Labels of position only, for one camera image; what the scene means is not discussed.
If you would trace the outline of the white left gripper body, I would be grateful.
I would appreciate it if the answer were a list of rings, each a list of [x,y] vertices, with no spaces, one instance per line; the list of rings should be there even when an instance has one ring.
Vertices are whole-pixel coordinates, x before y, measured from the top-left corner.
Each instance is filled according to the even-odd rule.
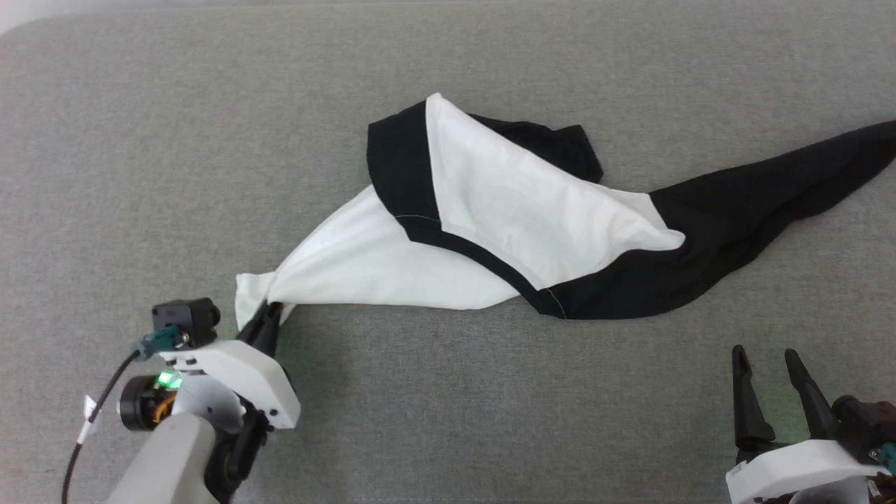
[[[243,428],[252,410],[273,428],[295,428],[300,420],[300,401],[281,364],[243,341],[185,347],[161,358],[181,377],[173,415],[192,414],[214,428]]]

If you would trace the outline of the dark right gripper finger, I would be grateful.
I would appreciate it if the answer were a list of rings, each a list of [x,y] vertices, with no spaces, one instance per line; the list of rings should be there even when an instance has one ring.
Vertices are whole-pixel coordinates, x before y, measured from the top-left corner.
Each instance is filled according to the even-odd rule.
[[[774,442],[776,434],[774,428],[765,421],[753,389],[753,369],[742,345],[736,345],[731,351],[731,372],[735,446],[739,450],[758,450]]]
[[[833,440],[839,421],[833,414],[831,405],[804,366],[797,351],[787,349],[784,351],[784,358],[788,379],[801,401],[810,437],[817,440]]]

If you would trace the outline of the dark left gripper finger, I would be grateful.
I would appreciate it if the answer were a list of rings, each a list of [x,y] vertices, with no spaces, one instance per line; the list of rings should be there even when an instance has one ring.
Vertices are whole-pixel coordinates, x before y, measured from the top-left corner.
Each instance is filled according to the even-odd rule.
[[[282,313],[283,304],[269,304],[260,319],[260,351],[268,356],[277,352]]]
[[[252,315],[252,318],[238,332],[238,340],[245,342],[253,347],[259,334],[265,331],[266,327],[271,323],[272,307],[270,304],[263,302]]]

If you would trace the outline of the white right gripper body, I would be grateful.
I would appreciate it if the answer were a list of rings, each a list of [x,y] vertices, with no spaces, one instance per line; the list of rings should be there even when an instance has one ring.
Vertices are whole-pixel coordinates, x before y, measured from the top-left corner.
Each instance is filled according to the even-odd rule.
[[[806,440],[743,461],[726,473],[731,504],[757,504],[787,494],[872,477],[890,469],[861,463],[836,440]]]

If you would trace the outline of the black and white shirt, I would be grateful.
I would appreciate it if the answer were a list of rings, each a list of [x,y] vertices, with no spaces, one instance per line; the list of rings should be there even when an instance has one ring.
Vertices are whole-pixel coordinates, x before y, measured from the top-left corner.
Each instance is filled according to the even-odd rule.
[[[272,272],[238,274],[234,315],[263,305],[484,309],[521,297],[567,320],[649,318],[754,261],[896,162],[896,120],[650,192],[601,184],[579,125],[461,111],[435,93],[367,129],[369,186]]]

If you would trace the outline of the grey-green fabric sofa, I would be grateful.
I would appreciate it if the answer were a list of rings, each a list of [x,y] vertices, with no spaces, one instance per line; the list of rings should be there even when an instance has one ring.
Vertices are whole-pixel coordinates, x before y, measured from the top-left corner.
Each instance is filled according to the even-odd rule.
[[[151,307],[274,270],[369,182],[367,127],[442,93],[585,128],[645,192],[896,119],[896,0],[121,10],[0,37],[0,504],[59,504]],[[896,403],[896,164],[656,318],[298,307],[302,405],[239,504],[729,503],[730,352],[782,440],[783,354]]]

